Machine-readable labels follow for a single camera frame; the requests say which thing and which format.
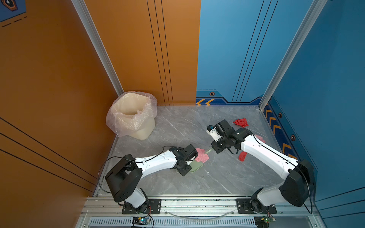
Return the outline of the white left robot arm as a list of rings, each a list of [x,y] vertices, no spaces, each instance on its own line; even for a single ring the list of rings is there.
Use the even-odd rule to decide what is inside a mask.
[[[139,182],[150,174],[162,170],[177,170],[185,176],[191,169],[190,163],[198,157],[191,144],[185,148],[169,147],[157,155],[135,158],[131,154],[122,157],[106,174],[105,180],[116,203],[124,202],[137,212],[148,212],[150,200],[138,188]]]

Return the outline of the controller board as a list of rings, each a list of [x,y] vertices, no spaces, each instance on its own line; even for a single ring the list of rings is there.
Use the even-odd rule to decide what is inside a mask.
[[[257,228],[269,228],[270,224],[276,222],[274,217],[254,217]]]
[[[152,226],[152,220],[149,217],[133,217],[132,227],[146,228]]]

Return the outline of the right controller board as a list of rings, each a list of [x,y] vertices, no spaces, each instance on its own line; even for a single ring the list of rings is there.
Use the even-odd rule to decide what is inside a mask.
[[[276,222],[274,217],[254,217],[257,228],[269,228],[270,224]]]

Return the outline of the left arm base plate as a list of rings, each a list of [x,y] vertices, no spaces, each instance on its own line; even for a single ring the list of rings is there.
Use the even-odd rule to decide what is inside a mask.
[[[161,199],[148,199],[147,202],[140,207],[135,208],[129,202],[123,204],[122,214],[125,215],[137,215],[137,214],[160,214],[161,212]]]

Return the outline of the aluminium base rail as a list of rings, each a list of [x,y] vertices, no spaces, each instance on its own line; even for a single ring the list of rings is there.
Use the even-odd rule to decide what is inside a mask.
[[[275,204],[277,214],[239,214],[236,199],[240,195],[155,195],[161,199],[160,214],[122,214],[123,202],[111,197],[88,198],[77,221],[77,228],[136,228],[133,217],[149,217],[147,228],[257,228],[254,217],[274,217],[269,228],[324,228],[325,222],[316,207],[309,213],[307,207],[289,203]]]

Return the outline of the left controller board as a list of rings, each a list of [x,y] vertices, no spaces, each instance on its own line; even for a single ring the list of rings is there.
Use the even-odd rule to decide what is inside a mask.
[[[152,226],[152,220],[149,217],[133,217],[132,227],[146,228]]]

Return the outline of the aluminium corner post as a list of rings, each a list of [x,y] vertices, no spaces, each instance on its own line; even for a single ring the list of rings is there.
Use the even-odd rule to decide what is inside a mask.
[[[72,0],[71,2],[73,3],[73,6],[89,36],[89,39],[91,40],[91,42],[94,46],[94,49],[103,65],[117,95],[120,96],[122,93],[124,93],[123,87],[120,83],[120,80],[117,76],[115,68],[107,53],[107,50],[105,49],[105,46],[102,42],[102,39],[94,24],[94,21],[91,17],[91,14],[87,8],[85,1]]]
[[[305,41],[307,35],[311,31],[313,25],[318,19],[320,13],[322,12],[327,0],[315,0],[312,2],[308,12],[306,13],[303,21],[301,22],[288,50],[286,51],[281,63],[279,64],[272,80],[270,81],[258,108],[263,111],[266,104],[269,102],[270,98],[274,94],[276,88],[287,72],[289,66],[291,65],[293,59],[295,58],[297,52]]]

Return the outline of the large pink paper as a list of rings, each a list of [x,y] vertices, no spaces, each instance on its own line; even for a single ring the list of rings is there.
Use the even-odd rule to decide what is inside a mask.
[[[196,151],[198,155],[195,158],[195,161],[205,163],[209,160],[209,156],[204,149],[196,148]]]

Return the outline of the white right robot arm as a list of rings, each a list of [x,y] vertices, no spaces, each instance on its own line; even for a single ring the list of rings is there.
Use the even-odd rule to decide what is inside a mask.
[[[250,130],[234,129],[226,120],[209,125],[207,133],[213,138],[211,145],[218,154],[234,147],[237,152],[253,155],[283,179],[283,183],[262,187],[251,196],[249,205],[254,213],[265,212],[281,202],[301,207],[311,199],[316,190],[316,179],[309,161],[286,156],[260,141]]]

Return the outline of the green dustpan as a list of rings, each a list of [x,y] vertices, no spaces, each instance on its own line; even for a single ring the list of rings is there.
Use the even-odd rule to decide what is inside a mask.
[[[189,165],[191,166],[190,172],[194,173],[197,170],[199,170],[201,167],[203,167],[204,163],[203,162],[198,162],[198,161],[192,161]]]

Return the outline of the aluminium corner post left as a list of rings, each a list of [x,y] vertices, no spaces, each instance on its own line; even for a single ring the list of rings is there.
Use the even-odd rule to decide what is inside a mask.
[[[102,42],[102,39],[94,24],[94,21],[91,17],[91,14],[87,8],[85,1],[72,0],[71,2],[73,3],[73,6],[89,36],[89,39],[91,40],[91,42],[94,46],[94,49],[103,65],[117,95],[120,96],[122,93],[124,93],[123,87],[120,83],[120,80],[117,76],[115,68],[107,53],[107,50],[105,49],[105,46]]]

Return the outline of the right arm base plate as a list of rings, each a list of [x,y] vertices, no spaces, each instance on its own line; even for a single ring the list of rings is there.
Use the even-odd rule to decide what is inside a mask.
[[[238,198],[235,200],[239,214],[277,214],[276,206],[263,206],[257,200]]]

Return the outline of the aluminium corner post right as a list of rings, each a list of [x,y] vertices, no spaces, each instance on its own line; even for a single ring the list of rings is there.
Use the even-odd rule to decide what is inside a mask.
[[[322,12],[327,0],[315,0],[312,2],[308,12],[306,13],[303,21],[301,22],[288,50],[286,51],[281,63],[279,64],[272,80],[270,81],[258,108],[263,111],[266,104],[269,102],[270,98],[274,94],[276,88],[287,72],[289,66],[291,65],[293,59],[295,58],[297,52],[305,41],[307,35],[311,31],[313,25],[318,19],[320,13]]]

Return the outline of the large red crumpled paper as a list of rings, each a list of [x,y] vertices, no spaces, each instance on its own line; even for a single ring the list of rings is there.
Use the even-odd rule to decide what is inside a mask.
[[[237,126],[240,126],[242,128],[245,128],[245,127],[248,127],[249,124],[248,124],[248,121],[246,118],[243,118],[243,119],[237,119],[233,122],[235,125]]]

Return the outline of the small pink crumpled paper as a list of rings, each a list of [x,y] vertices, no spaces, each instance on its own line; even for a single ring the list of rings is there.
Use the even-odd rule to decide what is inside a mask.
[[[261,142],[265,143],[265,140],[263,139],[263,137],[259,136],[259,135],[255,135],[255,137],[260,140]]]

